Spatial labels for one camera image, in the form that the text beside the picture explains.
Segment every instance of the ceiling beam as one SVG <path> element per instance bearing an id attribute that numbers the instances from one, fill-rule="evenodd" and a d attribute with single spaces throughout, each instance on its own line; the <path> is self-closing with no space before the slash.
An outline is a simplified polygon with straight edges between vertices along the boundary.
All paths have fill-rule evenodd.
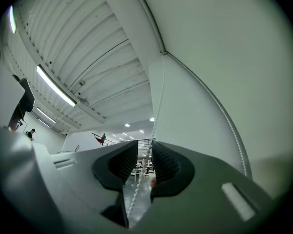
<path id="1" fill-rule="evenodd" d="M 12 53 L 9 49 L 6 50 L 6 48 L 4 47 L 3 48 L 4 50 L 4 53 L 6 54 L 8 60 L 10 61 L 11 65 L 12 65 L 12 68 L 14 70 L 14 72 L 16 72 L 16 74 L 18 75 L 19 78 L 27 78 L 25 76 L 25 74 L 23 74 L 18 65 L 16 64 L 13 56 L 12 56 Z M 31 91 L 33 92 L 34 94 L 34 97 L 39 101 L 41 102 L 47 109 L 49 109 L 53 114 L 55 114 L 57 117 L 60 117 L 63 121 L 65 121 L 67 124 L 69 124 L 70 126 L 74 127 L 74 128 L 77 128 L 77 129 L 80 129 L 80 125 L 76 122 L 74 122 L 72 119 L 70 119 L 69 117 L 67 116 L 63 116 L 64 114 L 61 113 L 60 111 L 56 110 L 55 107 L 53 107 L 45 98 L 43 98 L 42 95 L 40 95 L 35 88 L 32 87 L 32 84 L 29 84 L 31 86 Z"/>
<path id="2" fill-rule="evenodd" d="M 19 11 L 15 10 L 14 11 L 14 18 L 15 18 L 15 22 L 16 25 L 18 27 L 17 32 L 20 36 L 20 39 L 22 40 L 28 54 L 30 55 L 30 57 L 33 59 L 33 61 L 35 62 L 35 64 L 38 66 L 39 64 L 43 67 L 43 69 L 45 70 L 45 72 L 50 76 L 50 78 L 53 80 L 53 82 L 59 86 L 62 91 L 64 91 L 68 96 L 70 96 L 73 100 L 75 101 L 79 101 L 79 99 L 72 93 L 70 92 L 60 81 L 59 79 L 50 71 L 50 69 L 48 68 L 48 66 L 45 64 L 45 62 L 43 61 L 43 59 L 41 58 L 41 56 L 38 54 L 37 50 L 35 49 L 35 47 L 33 46 L 31 40 L 29 39 L 29 36 L 27 35 L 25 28 L 20 20 L 20 15 L 19 15 Z M 94 112 L 93 110 L 91 110 L 90 108 L 88 108 L 87 106 L 83 105 L 82 103 L 80 103 L 80 101 L 77 103 L 76 105 L 78 108 L 80 108 L 84 113 L 88 114 L 90 117 L 92 117 L 94 120 L 98 121 L 99 123 L 104 123 L 105 119 L 100 116 L 99 114 L 97 114 L 96 112 Z"/>

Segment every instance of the red cloth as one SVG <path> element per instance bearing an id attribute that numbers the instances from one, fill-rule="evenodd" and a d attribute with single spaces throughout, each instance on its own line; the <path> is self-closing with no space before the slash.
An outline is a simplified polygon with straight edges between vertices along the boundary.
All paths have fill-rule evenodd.
<path id="1" fill-rule="evenodd" d="M 97 139 L 97 141 L 98 141 L 99 143 L 102 143 L 102 140 L 101 140 L 100 138 L 97 138 L 97 137 L 96 137 L 96 139 Z"/>

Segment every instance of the office floor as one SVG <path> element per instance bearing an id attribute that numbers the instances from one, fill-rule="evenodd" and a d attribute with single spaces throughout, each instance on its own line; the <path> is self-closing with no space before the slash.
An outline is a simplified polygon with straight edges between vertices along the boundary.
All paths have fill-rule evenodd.
<path id="1" fill-rule="evenodd" d="M 151 187 L 150 182 L 155 176 L 149 174 L 149 177 L 144 177 L 141 181 L 139 187 L 139 192 L 137 194 L 137 200 L 131 212 L 131 215 L 128 217 L 129 228 L 135 226 L 135 224 L 142 218 L 147 209 L 151 206 Z M 125 200 L 126 211 L 129 210 L 130 204 L 133 199 L 133 195 L 136 192 L 138 181 L 135 181 L 134 176 L 130 176 L 123 188 L 123 196 Z"/>

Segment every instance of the linear light fixture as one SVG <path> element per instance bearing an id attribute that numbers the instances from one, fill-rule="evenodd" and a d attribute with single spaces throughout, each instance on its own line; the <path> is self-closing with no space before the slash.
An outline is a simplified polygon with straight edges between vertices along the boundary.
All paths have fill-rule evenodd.
<path id="1" fill-rule="evenodd" d="M 51 128 L 50 126 L 48 126 L 47 124 L 45 124 L 41 119 L 38 119 L 40 122 L 42 122 L 44 125 L 46 125 L 48 128 Z"/>
<path id="2" fill-rule="evenodd" d="M 43 67 L 41 65 L 37 66 L 37 72 L 38 74 L 44 79 L 44 81 L 54 90 L 55 93 L 57 93 L 61 98 L 66 101 L 69 105 L 72 107 L 75 107 L 77 102 L 75 102 L 72 98 L 68 96 L 64 91 L 62 91 L 55 82 L 49 77 L 49 75 L 45 72 Z"/>
<path id="3" fill-rule="evenodd" d="M 16 23 L 15 23 L 15 19 L 14 19 L 13 6 L 10 7 L 9 17 L 10 17 L 10 24 L 11 24 L 12 32 L 13 32 L 13 34 L 15 34 L 16 33 Z"/>
<path id="4" fill-rule="evenodd" d="M 52 121 L 53 123 L 55 123 L 54 120 L 52 120 L 50 117 L 48 117 L 48 115 L 46 115 L 39 107 L 37 108 L 37 110 L 42 113 L 44 116 L 46 116 L 50 121 Z"/>

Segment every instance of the fluorescent tube light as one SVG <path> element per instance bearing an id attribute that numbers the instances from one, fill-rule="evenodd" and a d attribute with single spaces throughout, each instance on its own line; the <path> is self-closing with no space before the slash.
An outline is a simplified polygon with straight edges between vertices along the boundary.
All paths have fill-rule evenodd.
<path id="1" fill-rule="evenodd" d="M 44 125 L 46 125 L 48 128 L 51 128 L 50 126 L 48 126 L 47 124 L 45 124 L 41 119 L 38 119 L 40 122 L 42 122 Z"/>
<path id="2" fill-rule="evenodd" d="M 54 81 L 48 76 L 48 74 L 44 71 L 44 69 L 38 65 L 37 66 L 38 74 L 44 79 L 44 81 L 56 92 L 63 100 L 65 100 L 69 105 L 72 107 L 76 106 L 76 102 L 68 97 L 58 86 L 55 84 Z"/>
<path id="3" fill-rule="evenodd" d="M 54 120 L 52 120 L 50 117 L 48 117 L 48 115 L 46 115 L 39 107 L 37 108 L 37 110 L 42 113 L 44 116 L 46 116 L 50 121 L 52 121 L 53 123 L 55 123 Z"/>
<path id="4" fill-rule="evenodd" d="M 9 17 L 10 17 L 10 24 L 11 24 L 12 32 L 13 32 L 13 34 L 15 34 L 16 33 L 16 23 L 15 23 L 15 19 L 14 19 L 13 6 L 10 7 Z"/>

